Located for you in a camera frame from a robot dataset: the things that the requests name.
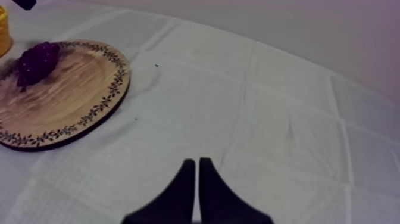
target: yellow container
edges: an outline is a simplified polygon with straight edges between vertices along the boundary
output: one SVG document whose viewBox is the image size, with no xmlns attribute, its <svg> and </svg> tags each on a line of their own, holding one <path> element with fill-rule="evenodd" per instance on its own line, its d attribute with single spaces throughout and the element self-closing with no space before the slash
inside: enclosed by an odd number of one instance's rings
<svg viewBox="0 0 400 224">
<path fill-rule="evenodd" d="M 8 14 L 5 7 L 0 6 L 0 57 L 9 50 L 10 46 L 11 38 L 8 32 Z"/>
</svg>

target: table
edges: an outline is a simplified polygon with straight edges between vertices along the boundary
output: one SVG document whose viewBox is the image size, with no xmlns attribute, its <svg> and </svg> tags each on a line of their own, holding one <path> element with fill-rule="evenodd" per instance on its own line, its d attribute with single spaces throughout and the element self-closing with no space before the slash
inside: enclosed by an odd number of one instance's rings
<svg viewBox="0 0 400 224">
<path fill-rule="evenodd" d="M 200 157 L 276 224 L 398 223 L 394 103 L 189 21 L 73 1 L 8 8 L 14 46 L 1 63 L 42 41 L 93 39 L 127 57 L 132 84 L 115 115 L 73 144 L 31 154 L 0 147 L 0 223 L 120 223 L 184 158 Z"/>
</svg>

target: round wooden tray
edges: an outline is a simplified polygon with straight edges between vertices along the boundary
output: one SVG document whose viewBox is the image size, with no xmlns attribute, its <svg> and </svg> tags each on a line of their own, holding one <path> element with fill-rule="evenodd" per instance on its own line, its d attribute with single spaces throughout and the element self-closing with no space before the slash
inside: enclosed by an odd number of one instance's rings
<svg viewBox="0 0 400 224">
<path fill-rule="evenodd" d="M 26 92 L 16 63 L 0 74 L 0 143 L 20 151 L 59 146 L 92 130 L 121 103 L 130 70 L 116 49 L 87 40 L 62 41 L 56 69 Z"/>
</svg>

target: leaf pattern border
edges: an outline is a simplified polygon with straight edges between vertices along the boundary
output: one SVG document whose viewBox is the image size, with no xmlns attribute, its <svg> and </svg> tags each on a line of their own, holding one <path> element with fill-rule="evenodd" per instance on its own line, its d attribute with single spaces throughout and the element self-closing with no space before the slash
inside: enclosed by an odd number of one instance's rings
<svg viewBox="0 0 400 224">
<path fill-rule="evenodd" d="M 95 52 L 102 52 L 102 55 L 107 57 L 108 60 L 118 68 L 117 73 L 114 75 L 114 80 L 108 87 L 108 95 L 102 97 L 99 104 L 94 105 L 86 116 L 80 118 L 79 122 L 71 126 L 65 126 L 62 129 L 52 130 L 49 133 L 43 133 L 39 136 L 32 135 L 21 135 L 20 133 L 9 133 L 7 130 L 2 131 L 2 123 L 0 122 L 0 142 L 6 144 L 12 144 L 15 146 L 26 146 L 40 147 L 43 143 L 53 142 L 60 136 L 71 136 L 74 132 L 79 130 L 79 126 L 87 126 L 93 121 L 99 113 L 103 112 L 105 108 L 109 107 L 109 103 L 112 102 L 113 98 L 120 95 L 122 91 L 120 86 L 123 84 L 123 77 L 127 75 L 127 71 L 124 69 L 126 63 L 122 60 L 115 52 L 108 49 L 107 46 L 100 46 L 98 44 L 92 44 L 84 41 L 61 41 L 57 43 L 61 48 L 81 47 L 86 48 Z M 2 73 L 0 73 L 0 81 L 5 80 L 16 71 L 17 60 L 15 60 L 10 66 L 8 66 Z"/>
</svg>

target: purple grapes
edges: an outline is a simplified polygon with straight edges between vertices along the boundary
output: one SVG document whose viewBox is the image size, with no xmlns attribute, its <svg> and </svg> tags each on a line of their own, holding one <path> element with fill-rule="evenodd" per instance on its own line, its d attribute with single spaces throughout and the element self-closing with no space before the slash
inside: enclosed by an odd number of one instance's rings
<svg viewBox="0 0 400 224">
<path fill-rule="evenodd" d="M 58 62 L 60 46 L 55 43 L 44 42 L 25 51 L 18 61 L 19 78 L 17 86 L 34 85 L 46 78 Z"/>
</svg>

